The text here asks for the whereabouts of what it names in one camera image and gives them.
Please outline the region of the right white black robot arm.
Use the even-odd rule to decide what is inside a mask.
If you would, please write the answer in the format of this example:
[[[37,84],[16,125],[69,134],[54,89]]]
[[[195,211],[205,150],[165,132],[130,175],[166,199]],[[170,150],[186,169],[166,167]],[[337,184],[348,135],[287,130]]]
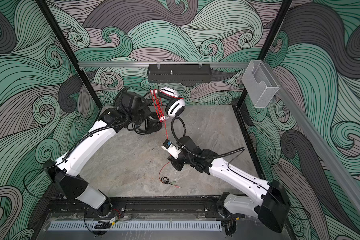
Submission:
[[[199,173],[223,180],[244,193],[243,196],[222,194],[217,208],[223,217],[255,217],[268,229],[281,233],[291,209],[286,188],[276,180],[268,182],[252,176],[224,159],[232,154],[240,155],[245,150],[244,147],[219,155],[209,149],[200,149],[186,134],[178,138],[174,129],[176,120],[184,123],[180,117],[171,121],[171,132],[176,142],[165,140],[162,144],[162,149],[169,153],[168,160],[171,165],[177,171],[189,165]]]

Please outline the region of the black frame post right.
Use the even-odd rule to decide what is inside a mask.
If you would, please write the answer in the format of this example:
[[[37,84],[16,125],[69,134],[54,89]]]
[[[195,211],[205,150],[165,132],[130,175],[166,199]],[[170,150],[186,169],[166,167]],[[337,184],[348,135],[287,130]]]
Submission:
[[[278,14],[277,14],[276,18],[274,19],[273,24],[271,25],[270,33],[268,34],[268,36],[266,38],[266,41],[262,47],[262,50],[261,50],[257,60],[261,60],[261,61],[265,62],[265,58],[266,58],[269,50],[271,49],[271,46],[272,46],[274,40],[276,39],[276,36],[280,30],[280,27],[282,26],[282,23],[287,15],[287,12],[288,12],[291,4],[292,4],[292,1],[282,1],[281,7],[278,11]],[[243,93],[242,93],[238,103],[237,103],[238,109],[243,108],[246,96],[249,96],[249,94],[245,88],[243,90]]]

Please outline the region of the aluminium rail right wall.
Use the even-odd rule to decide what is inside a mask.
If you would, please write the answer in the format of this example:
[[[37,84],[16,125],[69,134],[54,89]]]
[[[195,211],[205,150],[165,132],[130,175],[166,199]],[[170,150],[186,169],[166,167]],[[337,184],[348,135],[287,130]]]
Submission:
[[[263,65],[265,66],[266,73],[271,76],[271,80],[275,82],[276,85],[278,85],[278,93],[280,94],[287,108],[290,110],[290,113],[294,116],[297,123],[302,127],[304,133],[310,140],[318,156],[330,169],[338,184],[348,196],[349,200],[352,202],[360,215],[360,186],[342,165],[339,158],[336,156],[327,141],[321,136],[309,118],[302,112],[299,106],[296,105],[294,98],[287,91],[284,84],[280,83],[270,65],[267,63],[263,63]]]

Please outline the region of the black perforated wall tray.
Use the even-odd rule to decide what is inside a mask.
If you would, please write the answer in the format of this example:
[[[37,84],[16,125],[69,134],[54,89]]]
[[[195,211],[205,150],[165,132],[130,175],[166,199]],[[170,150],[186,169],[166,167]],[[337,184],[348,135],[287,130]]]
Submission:
[[[147,74],[151,83],[208,83],[212,69],[202,64],[151,64]]]

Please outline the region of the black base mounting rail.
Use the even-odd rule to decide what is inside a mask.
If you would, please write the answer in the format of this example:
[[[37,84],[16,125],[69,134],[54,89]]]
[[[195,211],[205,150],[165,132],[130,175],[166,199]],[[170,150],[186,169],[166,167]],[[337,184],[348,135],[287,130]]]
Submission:
[[[78,200],[54,200],[47,206],[48,213],[85,213],[93,218],[125,218],[133,214],[191,214],[206,218],[231,219],[257,216],[248,209],[230,212],[224,207],[226,195],[167,196],[167,197],[116,197],[106,201],[105,206],[94,209]]]

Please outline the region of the clear plastic wall bin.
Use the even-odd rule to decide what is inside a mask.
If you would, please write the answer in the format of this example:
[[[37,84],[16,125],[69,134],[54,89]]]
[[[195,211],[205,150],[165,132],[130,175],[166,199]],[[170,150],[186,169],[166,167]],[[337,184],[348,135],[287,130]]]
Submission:
[[[271,66],[261,60],[248,64],[242,82],[255,108],[266,108],[280,89]]]

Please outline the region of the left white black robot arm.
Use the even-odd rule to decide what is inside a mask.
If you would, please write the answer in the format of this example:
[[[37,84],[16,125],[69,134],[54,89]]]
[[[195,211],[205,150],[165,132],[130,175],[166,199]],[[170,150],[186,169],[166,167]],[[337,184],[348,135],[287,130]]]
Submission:
[[[114,105],[104,110],[90,131],[61,157],[47,161],[43,169],[54,186],[68,200],[78,200],[107,217],[112,208],[108,197],[80,177],[88,160],[121,129],[130,124],[140,124],[151,114],[146,99],[128,88],[122,89]]]

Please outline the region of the black frame post left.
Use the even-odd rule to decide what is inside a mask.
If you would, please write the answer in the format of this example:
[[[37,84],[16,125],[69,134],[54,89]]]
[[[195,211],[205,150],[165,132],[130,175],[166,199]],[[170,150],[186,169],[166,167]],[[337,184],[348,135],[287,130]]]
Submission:
[[[56,19],[54,18],[50,8],[48,7],[47,2],[44,1],[44,0],[35,0],[35,2],[38,5],[39,9],[41,10],[42,14],[44,15],[44,17],[45,17],[46,21],[48,22],[50,28],[54,32],[54,34],[55,34],[56,38],[58,39],[59,43],[63,47],[64,52],[66,53],[68,59],[70,60],[71,64],[73,65],[73,67],[74,67],[76,73],[78,74],[80,80],[82,81],[82,83],[84,84],[86,89],[88,90],[90,96],[94,100],[94,102],[95,102],[96,106],[98,107],[98,109],[101,110],[103,108],[103,105],[102,105],[99,97],[97,96],[94,88],[92,87],[92,84],[91,84],[87,74],[85,73],[85,71],[80,69],[78,59],[77,59],[76,55],[74,54],[72,48],[70,47],[67,39],[65,38],[62,30],[60,29],[60,27],[59,27]]]

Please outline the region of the black blue headphones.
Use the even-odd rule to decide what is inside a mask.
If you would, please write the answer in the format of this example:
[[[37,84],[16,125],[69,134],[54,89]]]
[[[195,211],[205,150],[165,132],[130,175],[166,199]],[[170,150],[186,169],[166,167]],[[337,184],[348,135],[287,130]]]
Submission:
[[[138,127],[135,132],[139,135],[150,135],[161,130],[163,123],[159,121],[156,113],[150,113],[149,117],[144,121],[144,126]]]

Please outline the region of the black frame post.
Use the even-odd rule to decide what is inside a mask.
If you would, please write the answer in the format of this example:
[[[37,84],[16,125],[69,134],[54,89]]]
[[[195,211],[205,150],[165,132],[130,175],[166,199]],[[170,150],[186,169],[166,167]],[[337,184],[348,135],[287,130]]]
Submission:
[[[103,105],[102,105],[99,97],[97,96],[94,88],[92,87],[92,84],[91,84],[87,74],[85,73],[85,71],[80,69],[78,59],[77,59],[76,55],[74,54],[72,48],[70,47],[67,39],[65,38],[62,30],[60,29],[60,27],[59,27],[56,19],[54,18],[50,8],[48,7],[47,2],[44,1],[44,0],[35,0],[35,2],[38,5],[39,9],[41,10],[42,14],[44,15],[44,17],[45,17],[46,21],[48,22],[50,28],[54,32],[54,34],[55,34],[56,38],[58,39],[59,43],[63,47],[64,52],[66,53],[68,59],[70,60],[71,64],[73,65],[73,67],[74,67],[76,73],[78,74],[80,80],[82,81],[82,83],[84,84],[86,89],[88,90],[90,96],[94,100],[94,102],[95,102],[96,106],[98,107],[98,109],[101,110],[103,108]]]
[[[291,4],[292,4],[292,1],[282,1],[281,7],[278,11],[278,14],[277,14],[276,18],[274,19],[273,24],[271,25],[270,33],[268,34],[268,36],[266,38],[266,41],[262,47],[262,50],[261,50],[257,60],[261,60],[261,61],[265,62],[265,58],[266,58],[269,50],[271,49],[271,46],[272,46],[274,40],[276,39],[276,36],[280,30],[280,27],[282,26],[282,23],[287,15],[287,12],[288,12]],[[238,109],[243,108],[246,96],[249,96],[249,94],[245,88],[243,90],[243,93],[242,93],[238,103],[237,103]]]

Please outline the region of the aluminium rail back wall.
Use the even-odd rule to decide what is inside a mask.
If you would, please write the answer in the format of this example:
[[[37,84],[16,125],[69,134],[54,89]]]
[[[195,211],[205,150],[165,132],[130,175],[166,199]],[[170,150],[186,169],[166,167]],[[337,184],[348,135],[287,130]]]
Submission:
[[[96,62],[96,61],[86,61],[78,62],[80,68],[147,68],[149,65],[210,65],[211,68],[246,68],[249,65],[249,62],[127,62],[127,61],[105,61],[105,62]]]

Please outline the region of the white black headphones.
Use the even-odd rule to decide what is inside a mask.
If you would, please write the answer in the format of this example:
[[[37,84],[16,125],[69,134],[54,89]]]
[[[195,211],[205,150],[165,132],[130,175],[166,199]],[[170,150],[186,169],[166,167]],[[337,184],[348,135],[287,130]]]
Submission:
[[[186,108],[185,100],[174,89],[168,87],[153,89],[144,94],[143,98],[145,99],[148,95],[151,96],[152,105],[161,123],[169,118],[178,117]]]

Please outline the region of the aluminium rail wall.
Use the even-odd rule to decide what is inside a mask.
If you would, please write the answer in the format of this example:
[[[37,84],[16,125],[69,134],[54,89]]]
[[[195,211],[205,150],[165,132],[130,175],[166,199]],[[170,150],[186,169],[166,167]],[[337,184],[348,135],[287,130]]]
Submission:
[[[249,65],[249,62],[127,62],[127,61],[105,61],[105,62],[96,62],[96,61],[86,61],[78,62],[80,68],[147,68],[149,65],[210,65],[211,68],[246,68]]]
[[[280,83],[270,65],[267,63],[263,63],[263,65],[265,66],[266,73],[271,76],[271,80],[275,82],[276,85],[278,85],[278,93],[280,94],[287,108],[290,110],[290,113],[294,116],[297,123],[302,127],[304,133],[310,140],[318,156],[330,169],[338,184],[348,196],[349,200],[352,202],[360,215],[360,186],[342,165],[339,158],[336,156],[327,141],[321,136],[309,118],[302,112],[299,106],[296,105],[294,98],[287,91],[284,84]]]

